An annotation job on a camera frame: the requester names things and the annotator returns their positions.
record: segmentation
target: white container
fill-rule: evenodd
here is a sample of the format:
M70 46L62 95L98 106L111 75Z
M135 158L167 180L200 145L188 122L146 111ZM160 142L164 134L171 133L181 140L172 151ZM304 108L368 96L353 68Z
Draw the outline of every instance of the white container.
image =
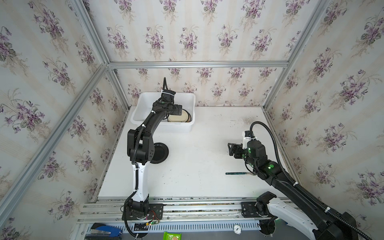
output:
M153 103L161 97L161 92L143 92L140 94L137 106L132 113L131 122L137 126L141 125L152 110ZM168 122L161 121L156 132L187 133L192 130L195 122L196 96L193 93L176 93L175 104L182 105L182 108L189 112L192 117L190 122Z

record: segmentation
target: black plate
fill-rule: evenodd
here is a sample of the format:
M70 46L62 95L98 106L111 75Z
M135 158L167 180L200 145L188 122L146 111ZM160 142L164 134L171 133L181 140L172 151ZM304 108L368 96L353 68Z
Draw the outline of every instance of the black plate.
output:
M167 159L169 154L169 149L167 145L161 142L155 143L155 153L153 155L151 163L158 164Z

